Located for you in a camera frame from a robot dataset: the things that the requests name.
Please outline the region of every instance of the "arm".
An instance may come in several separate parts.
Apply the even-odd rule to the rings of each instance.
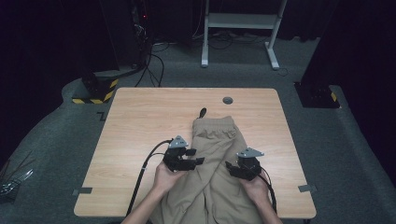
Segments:
[[[247,196],[256,205],[257,210],[262,217],[262,222],[265,224],[279,224],[282,223],[280,218],[274,211],[271,201],[268,197],[268,187],[259,177],[255,177],[251,181],[246,179],[239,179],[239,182],[244,187]]]
[[[152,211],[163,196],[176,184],[178,179],[186,173],[187,172],[185,171],[174,173],[170,171],[163,162],[161,162],[155,171],[155,179],[152,189],[148,192],[145,199],[143,199],[143,201],[131,212],[131,214],[122,221],[122,224],[146,224]]]

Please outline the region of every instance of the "human hand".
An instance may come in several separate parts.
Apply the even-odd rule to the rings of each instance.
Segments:
[[[153,189],[156,189],[162,194],[165,194],[186,173],[187,171],[172,172],[168,169],[165,163],[161,161],[161,163],[157,166],[157,169],[155,170]]]
[[[267,176],[265,172],[262,170],[260,173],[262,177],[268,182]],[[270,199],[268,197],[268,186],[262,181],[258,176],[254,177],[254,179],[248,181],[246,179],[239,179],[239,182],[244,187],[247,196],[251,201],[256,203],[257,201],[264,201],[266,203],[270,203]]]

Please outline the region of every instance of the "wooden table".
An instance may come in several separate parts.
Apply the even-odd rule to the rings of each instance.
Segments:
[[[233,103],[224,104],[224,97]],[[205,118],[232,116],[247,145],[265,153],[258,159],[272,178],[280,217],[316,215],[310,192],[298,189],[306,180],[276,91],[225,88],[118,89],[82,186],[92,192],[78,195],[75,214],[124,217],[147,155],[177,135],[191,143],[192,122],[203,107]],[[149,192],[162,158],[150,159],[134,205]]]

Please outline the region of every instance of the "gray carpet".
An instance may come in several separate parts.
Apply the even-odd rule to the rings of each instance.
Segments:
[[[209,66],[201,68],[201,48],[159,45],[165,68],[163,87],[273,88],[283,105],[290,131],[318,214],[312,223],[396,223],[396,192],[368,147],[340,87],[331,86],[342,108],[303,108],[293,87],[300,81],[318,41],[277,40],[282,69],[273,71],[261,43],[210,49]],[[226,43],[211,41],[220,48]],[[157,78],[161,64],[152,58]],[[141,73],[122,77],[117,88],[133,87]],[[11,157],[12,170],[32,151],[35,160],[15,176],[34,169],[14,203],[0,204],[0,223],[109,223],[121,217],[77,217],[73,190],[81,187],[104,122],[104,105],[74,105],[79,80],[62,91],[64,103],[42,119]],[[152,86],[145,74],[139,87]],[[303,223],[283,220],[284,223]]]

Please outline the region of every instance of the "beige pants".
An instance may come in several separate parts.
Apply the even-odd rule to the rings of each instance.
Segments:
[[[235,154],[247,148],[231,117],[196,119],[192,125],[192,158],[204,164],[189,171],[163,197],[150,220],[154,224],[262,223],[258,211],[225,161],[236,165]]]

